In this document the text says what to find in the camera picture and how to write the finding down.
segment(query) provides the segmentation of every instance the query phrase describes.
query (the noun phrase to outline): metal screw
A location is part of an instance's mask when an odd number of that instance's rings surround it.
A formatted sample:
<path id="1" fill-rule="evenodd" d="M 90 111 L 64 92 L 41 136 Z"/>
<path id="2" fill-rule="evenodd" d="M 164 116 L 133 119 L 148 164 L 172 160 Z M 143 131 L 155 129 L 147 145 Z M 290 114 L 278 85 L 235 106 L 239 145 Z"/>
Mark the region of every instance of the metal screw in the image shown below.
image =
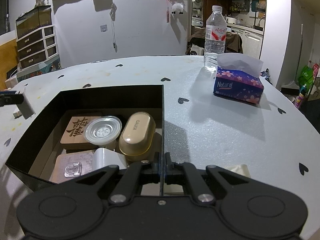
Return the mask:
<path id="1" fill-rule="evenodd" d="M 201 202 L 211 202 L 212 200 L 214 200 L 214 197 L 210 194 L 200 194 L 198 196 L 198 200 L 200 200 Z"/>
<path id="2" fill-rule="evenodd" d="M 165 205 L 167 202 L 165 201 L 165 200 L 159 200 L 158 201 L 158 204 L 160 205 L 160 206 L 163 206 L 163 205 Z"/>
<path id="3" fill-rule="evenodd" d="M 116 195 L 113 195 L 111 196 L 110 200 L 114 203 L 122 203 L 124 201 L 126 201 L 126 197 L 125 195 L 122 195 L 122 194 L 116 194 Z"/>

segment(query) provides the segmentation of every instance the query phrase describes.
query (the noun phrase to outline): black box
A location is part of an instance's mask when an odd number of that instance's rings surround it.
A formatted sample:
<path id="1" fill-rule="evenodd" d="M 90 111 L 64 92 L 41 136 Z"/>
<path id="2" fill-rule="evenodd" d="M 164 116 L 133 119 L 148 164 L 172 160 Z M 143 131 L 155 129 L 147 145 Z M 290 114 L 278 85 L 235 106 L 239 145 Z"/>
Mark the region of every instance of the black box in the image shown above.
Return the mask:
<path id="1" fill-rule="evenodd" d="M 43 172 L 49 160 L 55 162 L 53 148 L 60 143 L 60 138 L 73 114 L 101 112 L 103 115 L 120 114 L 128 119 L 138 111 L 145 111 L 155 119 L 156 127 L 161 129 L 162 133 L 163 152 L 162 85 L 84 88 L 58 93 L 22 135 L 5 164 L 31 190 L 48 187 L 54 183 L 40 178 L 39 174 Z"/>

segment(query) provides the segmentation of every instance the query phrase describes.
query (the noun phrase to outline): wooden coaster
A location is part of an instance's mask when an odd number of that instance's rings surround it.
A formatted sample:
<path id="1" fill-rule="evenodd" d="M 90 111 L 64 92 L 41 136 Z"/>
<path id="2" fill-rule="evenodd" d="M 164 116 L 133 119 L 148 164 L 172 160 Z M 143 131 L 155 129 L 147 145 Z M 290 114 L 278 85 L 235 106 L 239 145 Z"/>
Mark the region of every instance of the wooden coaster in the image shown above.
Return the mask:
<path id="1" fill-rule="evenodd" d="M 98 146 L 89 143 L 84 138 L 85 127 L 89 122 L 100 116 L 73 116 L 64 131 L 60 143 L 66 150 L 91 150 L 96 149 Z"/>
<path id="2" fill-rule="evenodd" d="M 69 163 L 80 162 L 82 165 L 81 175 L 91 172 L 93 153 L 94 153 L 93 150 L 89 150 L 89 151 L 83 151 L 83 152 L 77 152 L 77 153 L 60 154 L 57 157 L 57 160 L 52 172 L 51 181 L 54 183 L 62 183 L 67 180 L 73 179 L 73 178 L 66 178 L 64 176 L 65 167 Z"/>

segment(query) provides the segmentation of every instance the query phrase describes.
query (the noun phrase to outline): white wall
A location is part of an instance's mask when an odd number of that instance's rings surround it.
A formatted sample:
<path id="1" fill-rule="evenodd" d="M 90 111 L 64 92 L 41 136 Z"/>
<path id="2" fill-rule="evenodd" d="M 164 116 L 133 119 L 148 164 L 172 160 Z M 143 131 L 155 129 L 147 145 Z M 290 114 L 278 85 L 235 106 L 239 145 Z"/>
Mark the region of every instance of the white wall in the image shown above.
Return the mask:
<path id="1" fill-rule="evenodd" d="M 267 0 L 265 31 L 260 59 L 268 68 L 276 86 L 287 47 L 291 0 Z"/>
<path id="2" fill-rule="evenodd" d="M 166 23 L 165 0 L 113 0 L 117 6 L 113 48 L 110 5 L 112 0 L 50 0 L 61 65 L 133 56 L 184 55 L 188 32 L 188 1 L 182 15 L 171 14 Z M 9 0 L 11 28 L 35 0 Z M 101 32 L 100 25 L 107 25 Z"/>
<path id="3" fill-rule="evenodd" d="M 301 24 L 303 24 L 303 46 L 298 68 L 298 76 L 301 69 L 308 65 L 312 43 L 314 41 L 315 16 L 310 9 L 299 0 L 292 0 L 290 31 L 284 61 L 277 82 L 277 88 L 290 83 L 295 78 L 299 61 L 301 46 Z"/>
<path id="4" fill-rule="evenodd" d="M 15 39 L 16 39 L 16 32 L 15 31 L 4 33 L 4 34 L 0 35 L 0 46 L 7 43 L 8 41 L 12 41 Z"/>
<path id="5" fill-rule="evenodd" d="M 320 14 L 315 14 L 315 31 L 310 60 L 314 63 L 320 63 Z"/>

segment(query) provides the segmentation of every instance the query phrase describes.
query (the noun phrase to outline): green bag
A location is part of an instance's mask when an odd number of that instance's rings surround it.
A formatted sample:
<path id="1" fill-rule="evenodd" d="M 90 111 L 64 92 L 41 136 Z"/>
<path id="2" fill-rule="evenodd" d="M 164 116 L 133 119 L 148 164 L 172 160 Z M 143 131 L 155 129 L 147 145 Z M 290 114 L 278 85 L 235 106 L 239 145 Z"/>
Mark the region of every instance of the green bag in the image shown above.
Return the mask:
<path id="1" fill-rule="evenodd" d="M 299 86 L 302 87 L 304 84 L 307 86 L 307 90 L 313 84 L 313 69 L 308 66 L 304 66 L 301 70 L 301 74 L 298 77 Z"/>

